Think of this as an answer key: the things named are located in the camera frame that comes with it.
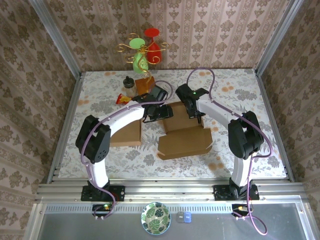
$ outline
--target glass jar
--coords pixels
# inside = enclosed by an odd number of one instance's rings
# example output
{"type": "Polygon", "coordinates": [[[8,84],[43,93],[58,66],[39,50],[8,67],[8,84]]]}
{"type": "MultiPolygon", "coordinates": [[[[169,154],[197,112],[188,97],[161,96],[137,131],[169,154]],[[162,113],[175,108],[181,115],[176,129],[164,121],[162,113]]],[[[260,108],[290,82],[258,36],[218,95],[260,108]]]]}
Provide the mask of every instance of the glass jar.
{"type": "Polygon", "coordinates": [[[137,96],[137,88],[133,78],[126,76],[123,80],[123,86],[125,88],[125,95],[129,98],[137,96]]]}

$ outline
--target purple cable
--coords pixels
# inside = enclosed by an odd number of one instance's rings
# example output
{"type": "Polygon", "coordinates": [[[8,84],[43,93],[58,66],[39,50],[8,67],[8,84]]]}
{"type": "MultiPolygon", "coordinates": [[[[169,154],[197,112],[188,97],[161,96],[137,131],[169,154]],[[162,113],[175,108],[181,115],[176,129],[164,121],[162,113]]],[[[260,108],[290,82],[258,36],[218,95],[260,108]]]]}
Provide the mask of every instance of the purple cable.
{"type": "Polygon", "coordinates": [[[96,129],[97,129],[101,124],[103,124],[104,122],[106,122],[106,121],[114,118],[115,116],[117,116],[117,115],[119,115],[119,114],[121,114],[121,113],[123,113],[123,112],[126,112],[127,110],[130,110],[130,109],[132,109],[132,108],[140,107],[140,106],[143,106],[143,105],[149,105],[149,104],[164,104],[166,101],[168,101],[168,100],[172,97],[172,95],[173,95],[173,93],[174,93],[174,88],[173,88],[173,86],[172,86],[169,82],[164,81],[164,80],[155,81],[155,83],[158,83],[158,82],[166,83],[166,84],[168,84],[169,87],[170,87],[171,93],[170,93],[170,96],[169,96],[166,100],[164,100],[164,101],[142,102],[142,103],[137,103],[137,104],[134,104],[134,105],[130,105],[130,106],[128,106],[127,108],[122,108],[122,109],[114,112],[113,114],[107,116],[107,117],[104,118],[102,121],[98,122],[98,123],[92,128],[92,130],[90,131],[90,133],[88,134],[88,136],[86,137],[86,139],[85,139],[85,141],[84,141],[84,144],[83,144],[83,146],[82,146],[82,150],[81,150],[81,153],[80,153],[80,160],[81,160],[82,164],[85,165],[86,172],[87,172],[88,177],[89,177],[89,181],[90,181],[90,183],[91,183],[96,189],[99,189],[100,191],[105,192],[106,194],[108,194],[108,195],[112,198],[112,207],[111,207],[109,213],[107,213],[105,216],[103,216],[102,219],[106,219],[107,217],[110,216],[110,214],[112,213],[112,211],[113,211],[113,209],[114,209],[114,206],[115,206],[115,204],[116,204],[116,199],[115,199],[115,197],[111,194],[111,192],[109,192],[109,191],[107,191],[107,190],[105,190],[105,189],[103,189],[103,188],[101,188],[101,187],[98,187],[97,184],[96,184],[96,183],[94,182],[94,180],[93,180],[92,172],[91,172],[90,169],[89,169],[89,162],[90,162],[90,161],[85,161],[85,151],[86,151],[88,142],[89,142],[90,138],[92,137],[92,135],[94,134],[94,132],[96,131],[96,129]]]}
{"type": "MultiPolygon", "coordinates": [[[[212,92],[212,89],[213,89],[213,87],[214,87],[214,83],[215,83],[215,80],[216,80],[216,75],[215,75],[214,71],[212,71],[212,69],[210,69],[210,68],[208,68],[208,67],[198,67],[198,68],[192,70],[192,72],[190,72],[189,76],[188,76],[187,79],[186,79],[186,83],[187,83],[187,84],[188,84],[188,81],[189,81],[190,76],[191,76],[196,70],[208,70],[208,71],[210,71],[210,72],[212,73],[213,79],[212,79],[212,83],[211,83],[211,86],[210,86],[210,89],[209,89],[209,98],[210,98],[211,102],[214,103],[215,105],[217,105],[218,107],[220,107],[221,109],[227,111],[227,112],[230,113],[231,115],[235,115],[236,117],[240,118],[242,121],[244,121],[244,122],[246,122],[247,124],[249,124],[250,126],[252,126],[255,130],[257,130],[257,131],[263,136],[263,138],[266,140],[266,142],[267,142],[267,144],[268,144],[268,146],[269,146],[269,149],[270,149],[269,154],[267,154],[267,155],[252,156],[251,159],[250,159],[249,172],[248,172],[248,177],[247,177],[247,189],[249,189],[249,187],[250,187],[250,176],[251,176],[251,172],[252,172],[252,160],[253,160],[253,159],[257,159],[257,158],[268,158],[268,157],[270,157],[270,156],[272,155],[272,153],[273,153],[272,144],[271,144],[270,140],[268,139],[268,137],[264,134],[263,131],[261,131],[261,129],[260,129],[259,127],[257,127],[255,124],[253,124],[252,122],[250,122],[249,120],[247,120],[247,119],[244,118],[243,116],[241,116],[241,115],[237,114],[236,112],[232,111],[231,109],[229,109],[229,108],[221,105],[220,103],[216,102],[216,101],[213,99],[211,92],[212,92]]],[[[260,218],[258,218],[258,217],[256,217],[256,216],[252,216],[252,214],[251,214],[251,211],[250,211],[250,201],[249,201],[249,191],[246,191],[246,204],[247,204],[249,216],[245,216],[245,218],[250,218],[253,227],[255,228],[255,230],[256,230],[259,234],[261,234],[261,235],[263,235],[263,236],[267,235],[268,229],[267,229],[267,226],[265,225],[265,223],[264,223],[260,218]],[[255,222],[254,222],[254,219],[257,219],[258,221],[260,221],[260,222],[262,223],[262,225],[264,226],[265,232],[261,232],[261,231],[257,228],[257,226],[256,226],[256,224],[255,224],[255,222]]]]}

